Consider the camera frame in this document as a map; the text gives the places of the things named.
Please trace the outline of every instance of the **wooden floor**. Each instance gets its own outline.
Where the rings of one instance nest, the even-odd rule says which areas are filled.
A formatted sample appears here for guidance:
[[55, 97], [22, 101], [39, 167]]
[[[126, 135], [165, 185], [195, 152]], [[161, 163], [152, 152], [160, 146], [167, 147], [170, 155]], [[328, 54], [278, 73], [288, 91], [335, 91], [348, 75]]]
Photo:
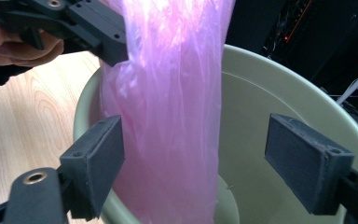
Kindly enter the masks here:
[[62, 55], [0, 87], [0, 203], [17, 176], [59, 166], [59, 157], [73, 143], [77, 100], [98, 66], [87, 52]]

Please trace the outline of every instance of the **human hand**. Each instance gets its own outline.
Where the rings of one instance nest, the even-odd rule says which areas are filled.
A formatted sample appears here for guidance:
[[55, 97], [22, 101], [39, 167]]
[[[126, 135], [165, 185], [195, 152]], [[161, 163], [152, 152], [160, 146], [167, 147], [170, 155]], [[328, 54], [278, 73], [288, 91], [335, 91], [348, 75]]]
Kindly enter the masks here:
[[18, 35], [8, 34], [0, 29], [0, 66], [15, 64], [35, 67], [54, 60], [63, 52], [63, 41], [48, 34], [41, 33], [44, 50], [34, 49], [23, 43]]

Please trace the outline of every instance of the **brass screw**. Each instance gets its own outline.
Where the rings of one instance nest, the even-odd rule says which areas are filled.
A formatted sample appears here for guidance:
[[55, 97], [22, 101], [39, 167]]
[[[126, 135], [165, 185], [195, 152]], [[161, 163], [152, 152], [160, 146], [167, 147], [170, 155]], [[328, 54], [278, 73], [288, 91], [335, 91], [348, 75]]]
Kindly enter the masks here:
[[36, 172], [30, 175], [27, 175], [22, 182], [26, 185], [33, 185], [36, 183], [39, 183], [40, 181], [44, 180], [46, 177], [48, 177], [48, 174], [46, 172]]
[[60, 2], [60, 0], [48, 0], [48, 5], [50, 7], [60, 7], [61, 2]]

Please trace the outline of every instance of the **plastic bag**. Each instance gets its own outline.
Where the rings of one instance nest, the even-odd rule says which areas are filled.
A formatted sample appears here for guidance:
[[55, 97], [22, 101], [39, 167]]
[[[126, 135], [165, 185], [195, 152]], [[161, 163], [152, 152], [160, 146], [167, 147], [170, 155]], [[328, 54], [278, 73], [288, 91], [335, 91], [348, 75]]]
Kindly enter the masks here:
[[114, 190], [143, 223], [213, 223], [221, 60], [230, 0], [109, 0], [129, 60], [103, 68], [104, 117], [121, 115]]

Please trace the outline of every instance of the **green trash can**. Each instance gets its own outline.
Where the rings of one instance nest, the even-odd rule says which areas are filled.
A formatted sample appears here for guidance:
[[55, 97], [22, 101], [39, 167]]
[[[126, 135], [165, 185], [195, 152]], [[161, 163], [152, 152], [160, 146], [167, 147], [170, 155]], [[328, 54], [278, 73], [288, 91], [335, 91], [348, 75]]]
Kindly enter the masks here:
[[[225, 46], [223, 108], [219, 148], [219, 196], [215, 223], [342, 223], [336, 216], [316, 217], [305, 208], [264, 160], [270, 113], [299, 119], [355, 153], [358, 124], [332, 99], [293, 71], [244, 49]], [[96, 72], [77, 108], [74, 138], [99, 119]], [[105, 223], [138, 223], [111, 191], [103, 207]]]

